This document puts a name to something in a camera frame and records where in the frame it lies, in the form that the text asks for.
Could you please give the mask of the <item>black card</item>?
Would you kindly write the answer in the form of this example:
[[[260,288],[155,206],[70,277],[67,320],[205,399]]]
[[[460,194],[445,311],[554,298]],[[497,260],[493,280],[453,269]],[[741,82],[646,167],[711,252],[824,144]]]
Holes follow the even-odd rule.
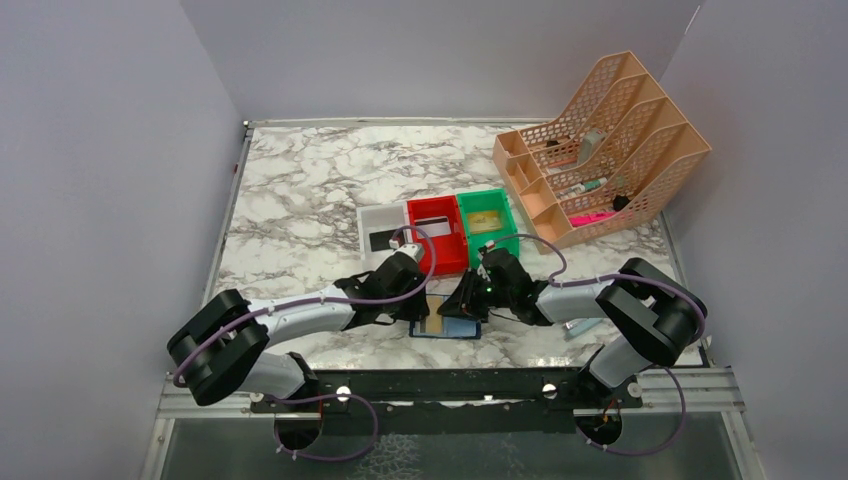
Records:
[[[368,234],[369,251],[379,252],[391,250],[391,241],[394,239],[393,230],[374,231]]]

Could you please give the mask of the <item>white plastic bin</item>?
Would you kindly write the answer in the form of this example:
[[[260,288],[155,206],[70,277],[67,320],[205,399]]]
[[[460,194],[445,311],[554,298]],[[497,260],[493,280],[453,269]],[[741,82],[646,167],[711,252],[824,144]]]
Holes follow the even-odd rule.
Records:
[[[373,270],[393,253],[389,240],[399,227],[407,224],[406,203],[358,207],[356,218],[361,264],[365,270]]]

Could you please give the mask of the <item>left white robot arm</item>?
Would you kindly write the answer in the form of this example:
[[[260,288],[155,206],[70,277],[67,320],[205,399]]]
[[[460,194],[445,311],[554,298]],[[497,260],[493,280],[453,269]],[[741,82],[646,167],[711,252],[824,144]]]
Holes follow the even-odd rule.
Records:
[[[238,290],[215,295],[168,341],[173,382],[200,406],[237,392],[279,399],[306,396],[314,377],[298,354],[269,347],[320,332],[342,332],[391,321],[419,321],[429,313],[427,276],[419,244],[404,245],[376,269],[282,301],[245,299]]]

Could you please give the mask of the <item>white grey card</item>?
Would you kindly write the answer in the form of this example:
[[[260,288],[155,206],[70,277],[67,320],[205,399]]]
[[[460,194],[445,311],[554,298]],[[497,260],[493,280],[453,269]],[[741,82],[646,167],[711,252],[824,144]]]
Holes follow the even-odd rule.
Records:
[[[452,234],[452,223],[446,216],[421,219],[416,226],[431,238]]]

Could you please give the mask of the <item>green plastic bin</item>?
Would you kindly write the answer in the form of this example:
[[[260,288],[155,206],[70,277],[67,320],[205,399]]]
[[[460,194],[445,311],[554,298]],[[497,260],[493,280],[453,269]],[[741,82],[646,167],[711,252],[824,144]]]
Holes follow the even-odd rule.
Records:
[[[516,234],[517,226],[503,189],[459,193],[456,199],[465,230],[469,264],[477,269],[479,249],[490,241]]]

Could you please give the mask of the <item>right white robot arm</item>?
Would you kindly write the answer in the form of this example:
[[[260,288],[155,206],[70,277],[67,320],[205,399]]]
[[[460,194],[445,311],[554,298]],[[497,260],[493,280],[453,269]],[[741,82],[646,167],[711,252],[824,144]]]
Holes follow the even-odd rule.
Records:
[[[463,275],[438,312],[482,321],[497,308],[508,309],[530,326],[610,320],[618,338],[579,372],[579,388],[597,395],[612,392],[651,366],[673,366],[700,338],[708,315],[697,296],[639,257],[612,274],[557,285],[532,278],[505,248],[485,253],[479,269]]]

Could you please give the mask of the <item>black binder clip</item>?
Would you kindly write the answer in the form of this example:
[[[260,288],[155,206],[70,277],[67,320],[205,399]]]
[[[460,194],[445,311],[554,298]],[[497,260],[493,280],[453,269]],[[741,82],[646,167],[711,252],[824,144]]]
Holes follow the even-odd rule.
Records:
[[[617,195],[612,201],[612,209],[615,212],[620,212],[624,210],[627,205],[631,202],[631,199],[624,195]]]

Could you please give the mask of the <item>black front rail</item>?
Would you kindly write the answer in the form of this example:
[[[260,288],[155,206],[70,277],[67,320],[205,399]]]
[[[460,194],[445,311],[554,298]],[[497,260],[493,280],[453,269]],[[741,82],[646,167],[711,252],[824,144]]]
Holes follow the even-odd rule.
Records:
[[[576,418],[638,409],[627,387],[611,393],[585,386],[577,367],[318,370],[308,396],[323,401],[285,406],[264,397],[253,413],[272,414],[289,429],[326,435],[575,432]]]

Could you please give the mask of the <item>gold card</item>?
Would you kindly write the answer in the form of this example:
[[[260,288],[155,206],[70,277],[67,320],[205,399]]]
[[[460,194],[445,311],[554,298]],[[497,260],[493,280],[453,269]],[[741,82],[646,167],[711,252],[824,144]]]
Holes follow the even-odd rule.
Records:
[[[496,210],[471,212],[466,215],[465,219],[468,223],[468,233],[471,235],[498,231],[503,228],[501,215]]]
[[[444,332],[444,317],[438,312],[444,303],[444,297],[441,295],[428,295],[427,306],[429,313],[421,325],[421,332],[434,336],[441,335]]]

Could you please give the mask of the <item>grey eraser block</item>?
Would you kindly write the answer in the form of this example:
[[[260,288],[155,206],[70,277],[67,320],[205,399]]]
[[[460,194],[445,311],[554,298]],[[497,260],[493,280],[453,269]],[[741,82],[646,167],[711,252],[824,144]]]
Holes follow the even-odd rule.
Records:
[[[580,148],[577,155],[577,165],[585,164],[604,142],[607,137],[607,132],[602,129],[591,129],[581,139]]]

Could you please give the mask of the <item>peach desk organizer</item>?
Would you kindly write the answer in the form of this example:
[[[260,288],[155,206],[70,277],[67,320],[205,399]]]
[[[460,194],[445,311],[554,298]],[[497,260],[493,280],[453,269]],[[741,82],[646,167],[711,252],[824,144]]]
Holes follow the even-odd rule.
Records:
[[[604,142],[577,165],[591,129]],[[497,135],[493,162],[527,229],[565,248],[653,221],[712,148],[630,51],[600,58],[555,119]],[[560,199],[565,188],[606,177],[593,191]],[[614,211],[608,220],[574,228],[570,216]]]

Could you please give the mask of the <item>red plastic bin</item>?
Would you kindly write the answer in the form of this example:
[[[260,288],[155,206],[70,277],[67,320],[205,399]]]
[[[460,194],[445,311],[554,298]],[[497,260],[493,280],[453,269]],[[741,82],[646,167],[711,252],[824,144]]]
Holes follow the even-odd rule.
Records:
[[[469,251],[456,196],[412,199],[406,202],[406,210],[409,223],[432,242],[429,245],[417,231],[412,232],[413,241],[424,248],[422,272],[434,265],[435,276],[462,273],[469,266]]]

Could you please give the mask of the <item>navy blue card holder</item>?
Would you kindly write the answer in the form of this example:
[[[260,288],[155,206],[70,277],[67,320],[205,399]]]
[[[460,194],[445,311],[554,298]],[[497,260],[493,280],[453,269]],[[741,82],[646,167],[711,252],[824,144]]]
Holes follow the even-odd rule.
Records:
[[[412,338],[476,340],[482,336],[481,323],[466,318],[444,317],[444,332],[441,335],[426,335],[421,332],[422,322],[410,323],[409,336]]]

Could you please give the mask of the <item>green capped marker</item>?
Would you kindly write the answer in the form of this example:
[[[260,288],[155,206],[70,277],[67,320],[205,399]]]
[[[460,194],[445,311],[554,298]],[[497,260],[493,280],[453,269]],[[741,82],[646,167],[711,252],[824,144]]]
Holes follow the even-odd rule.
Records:
[[[582,195],[584,193],[593,191],[604,186],[607,183],[608,179],[606,177],[600,177],[594,180],[589,180],[586,182],[578,183],[572,186],[565,188],[564,190],[559,192],[560,199],[569,199],[574,198],[576,196]]]

